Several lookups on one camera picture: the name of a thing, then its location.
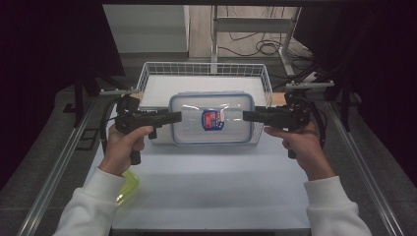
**wire basket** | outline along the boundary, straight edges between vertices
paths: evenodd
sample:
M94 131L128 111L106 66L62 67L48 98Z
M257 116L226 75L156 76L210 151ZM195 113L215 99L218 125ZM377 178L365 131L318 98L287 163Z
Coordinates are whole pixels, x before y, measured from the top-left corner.
M178 77L221 77L227 78L254 78L262 83L265 102L260 104L266 107L272 104L272 89L269 82L267 67L263 64L228 64L228 63L188 63L188 62L147 62L142 69L137 90L144 94L151 76ZM263 124L256 123L253 138L250 144L257 144L263 130Z

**black curtain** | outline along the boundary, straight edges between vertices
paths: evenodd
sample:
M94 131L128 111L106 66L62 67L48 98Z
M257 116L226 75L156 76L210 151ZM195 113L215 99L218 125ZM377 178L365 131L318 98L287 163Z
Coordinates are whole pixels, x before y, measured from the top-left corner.
M124 75L101 4L1 1L1 187L53 110L55 94L91 79L91 69Z
M354 60L359 112L417 186L417 4L389 2Z

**plastic food container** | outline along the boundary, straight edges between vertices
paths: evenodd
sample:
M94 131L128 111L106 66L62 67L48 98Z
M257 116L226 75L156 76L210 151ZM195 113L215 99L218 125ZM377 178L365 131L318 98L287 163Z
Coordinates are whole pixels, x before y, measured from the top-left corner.
M128 169L123 173L125 178L125 184L123 184L122 189L119 191L119 196L117 197L117 205L121 206L129 197L137 190L139 186L139 178L135 173Z
M243 120L242 111L252 111L252 96L243 91L181 92L169 101L170 111L181 111L182 121L172 124L176 145L245 144L254 126Z

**hand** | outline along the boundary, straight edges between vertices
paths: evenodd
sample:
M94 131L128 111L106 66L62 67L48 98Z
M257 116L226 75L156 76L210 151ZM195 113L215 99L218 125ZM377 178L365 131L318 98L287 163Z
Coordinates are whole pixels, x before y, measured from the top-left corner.
M264 131L271 136L282 138L282 145L295 151L298 164L304 169L310 181L335 176L320 146L312 122L296 132L286 132L273 127L265 127Z
M98 168L109 174L122 176L131 165L130 153L145 147L144 136L153 131L152 126L144 126L124 135L114 125L108 129L108 141L105 156Z

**white sleeve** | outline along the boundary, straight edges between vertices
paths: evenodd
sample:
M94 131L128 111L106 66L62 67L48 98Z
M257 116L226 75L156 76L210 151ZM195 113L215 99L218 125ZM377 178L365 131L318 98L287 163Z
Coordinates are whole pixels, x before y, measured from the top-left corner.
M358 206L347 198L338 176L310 181L304 187L313 235L372 235L358 215Z
M95 169L65 206L54 235L108 235L124 178Z

